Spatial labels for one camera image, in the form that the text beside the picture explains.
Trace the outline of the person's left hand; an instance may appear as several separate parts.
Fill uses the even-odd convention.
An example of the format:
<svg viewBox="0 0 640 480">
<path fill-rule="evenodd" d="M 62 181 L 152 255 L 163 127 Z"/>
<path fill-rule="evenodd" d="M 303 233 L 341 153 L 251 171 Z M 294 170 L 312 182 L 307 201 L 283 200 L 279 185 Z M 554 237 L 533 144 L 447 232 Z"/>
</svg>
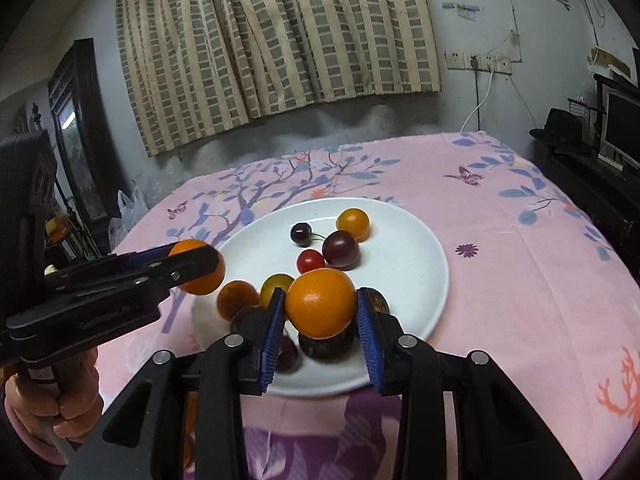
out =
<svg viewBox="0 0 640 480">
<path fill-rule="evenodd" d="M 9 424 L 10 436 L 48 464 L 62 466 L 64 458 L 41 429 L 43 417 L 53 418 L 52 429 L 59 438 L 82 443 L 102 416 L 98 355 L 97 348 L 85 353 L 75 382 L 59 398 L 29 378 L 13 375 L 6 382 L 1 415 Z"/>
</svg>

